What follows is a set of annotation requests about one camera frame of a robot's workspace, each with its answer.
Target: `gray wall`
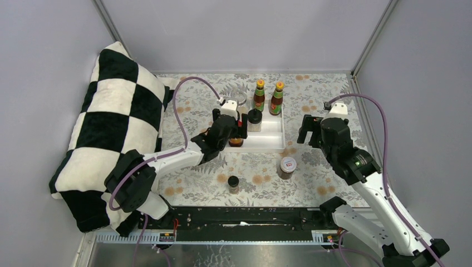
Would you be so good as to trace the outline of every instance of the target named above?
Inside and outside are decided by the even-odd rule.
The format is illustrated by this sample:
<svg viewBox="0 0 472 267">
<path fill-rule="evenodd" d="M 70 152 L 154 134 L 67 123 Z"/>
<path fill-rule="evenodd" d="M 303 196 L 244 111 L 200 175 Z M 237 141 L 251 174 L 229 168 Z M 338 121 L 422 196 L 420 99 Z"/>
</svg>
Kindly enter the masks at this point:
<svg viewBox="0 0 472 267">
<path fill-rule="evenodd" d="M 70 266 L 82 234 L 48 182 L 112 39 L 88 0 L 1 1 L 0 10 L 0 266 Z"/>
<path fill-rule="evenodd" d="M 472 244 L 472 2 L 400 1 L 361 70 L 389 122 L 392 186 L 418 222 L 469 266 Z M 375 133 L 382 122 L 369 106 Z"/>
<path fill-rule="evenodd" d="M 152 71 L 325 71 L 354 67 L 388 0 L 103 1 Z"/>
</svg>

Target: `black and white checkered cushion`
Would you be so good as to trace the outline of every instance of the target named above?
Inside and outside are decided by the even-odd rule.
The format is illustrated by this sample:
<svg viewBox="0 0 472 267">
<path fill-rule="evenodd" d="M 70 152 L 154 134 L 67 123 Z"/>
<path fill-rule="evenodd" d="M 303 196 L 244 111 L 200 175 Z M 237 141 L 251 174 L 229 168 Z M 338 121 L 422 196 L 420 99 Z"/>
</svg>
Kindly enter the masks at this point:
<svg viewBox="0 0 472 267">
<path fill-rule="evenodd" d="M 81 231 L 111 225 L 128 235 L 137 223 L 138 212 L 108 208 L 104 181 L 129 150 L 160 151 L 164 111 L 177 84 L 131 60 L 120 42 L 101 51 L 66 157 L 50 182 L 52 196 L 67 202 Z"/>
</svg>

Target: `black cap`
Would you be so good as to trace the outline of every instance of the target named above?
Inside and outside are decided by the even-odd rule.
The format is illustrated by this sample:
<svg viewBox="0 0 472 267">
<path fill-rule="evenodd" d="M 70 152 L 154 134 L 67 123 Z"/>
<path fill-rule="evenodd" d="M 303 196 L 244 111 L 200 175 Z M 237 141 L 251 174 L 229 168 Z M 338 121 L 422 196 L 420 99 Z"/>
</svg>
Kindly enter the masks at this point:
<svg viewBox="0 0 472 267">
<path fill-rule="evenodd" d="M 228 185 L 231 187 L 236 187 L 239 185 L 239 179 L 236 176 L 230 176 L 228 178 Z"/>
<path fill-rule="evenodd" d="M 258 109 L 253 109 L 248 112 L 248 121 L 252 124 L 258 124 L 262 120 L 262 112 Z"/>
</svg>

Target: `tray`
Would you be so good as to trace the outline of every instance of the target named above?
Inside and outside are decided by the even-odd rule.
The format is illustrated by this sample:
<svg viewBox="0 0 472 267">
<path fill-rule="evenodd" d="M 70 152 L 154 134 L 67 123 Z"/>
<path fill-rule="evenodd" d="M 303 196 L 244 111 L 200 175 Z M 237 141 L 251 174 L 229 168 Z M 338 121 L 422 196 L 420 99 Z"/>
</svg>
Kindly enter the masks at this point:
<svg viewBox="0 0 472 267">
<path fill-rule="evenodd" d="M 282 112 L 273 116 L 269 113 L 271 100 L 265 100 L 262 112 L 262 124 L 260 132 L 248 132 L 248 138 L 244 140 L 243 146 L 231 147 L 226 145 L 223 152 L 229 153 L 282 153 L 285 150 L 285 130 L 283 127 Z"/>
</svg>

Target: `floral pattern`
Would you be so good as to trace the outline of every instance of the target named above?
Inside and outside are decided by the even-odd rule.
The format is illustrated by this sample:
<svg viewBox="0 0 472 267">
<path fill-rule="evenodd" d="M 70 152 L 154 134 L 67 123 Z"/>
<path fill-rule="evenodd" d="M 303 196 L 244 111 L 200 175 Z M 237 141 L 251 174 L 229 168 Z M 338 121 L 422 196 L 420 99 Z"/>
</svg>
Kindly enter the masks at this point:
<svg viewBox="0 0 472 267">
<path fill-rule="evenodd" d="M 303 115 L 323 117 L 323 103 L 350 92 L 344 74 L 204 74 L 162 75 L 183 79 L 199 76 L 207 80 L 222 96 L 242 90 L 251 96 L 255 82 L 263 79 L 266 95 L 271 96 L 277 81 L 283 81 L 284 128 L 287 148 L 280 154 L 229 153 L 222 151 L 214 160 L 200 166 L 172 172 L 159 181 L 158 193 L 172 205 L 204 206 L 309 206 L 316 207 L 334 196 L 350 205 L 367 207 L 363 198 L 337 177 L 320 150 L 307 144 L 297 144 L 298 129 Z M 351 136 L 355 145 L 366 148 L 354 101 L 344 98 L 348 106 Z M 188 81 L 176 97 L 177 113 L 190 137 L 206 131 L 212 125 L 212 110 L 217 99 L 199 81 Z M 172 103 L 164 116 L 163 150 L 184 143 L 174 117 Z M 297 169 L 289 180 L 277 176 L 277 165 L 284 156 L 294 157 Z M 228 177 L 239 177 L 239 193 L 228 190 Z"/>
</svg>

